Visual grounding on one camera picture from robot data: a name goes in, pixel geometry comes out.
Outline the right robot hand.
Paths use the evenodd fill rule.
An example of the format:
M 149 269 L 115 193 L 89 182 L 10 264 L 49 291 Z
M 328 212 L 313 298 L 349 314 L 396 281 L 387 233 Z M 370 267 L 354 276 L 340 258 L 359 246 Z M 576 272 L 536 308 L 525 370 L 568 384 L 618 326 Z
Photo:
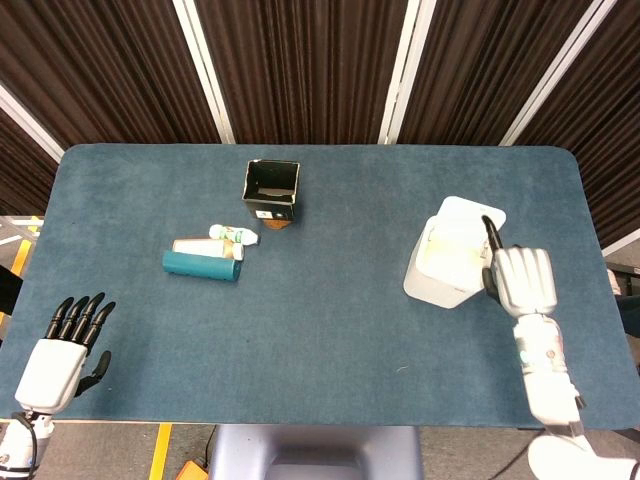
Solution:
M 490 265 L 482 269 L 486 293 L 515 319 L 551 314 L 557 296 L 548 252 L 517 245 L 505 248 L 493 221 L 483 215 L 482 222 L 492 253 Z

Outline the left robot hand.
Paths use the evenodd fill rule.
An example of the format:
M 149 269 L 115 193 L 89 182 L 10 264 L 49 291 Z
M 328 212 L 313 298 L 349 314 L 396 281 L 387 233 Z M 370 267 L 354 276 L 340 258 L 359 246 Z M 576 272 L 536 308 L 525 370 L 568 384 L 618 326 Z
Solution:
M 101 382 L 112 353 L 101 353 L 96 367 L 83 375 L 106 319 L 116 303 L 105 294 L 66 298 L 54 311 L 44 336 L 34 346 L 18 384 L 15 399 L 31 415 L 54 416 L 71 401 Z

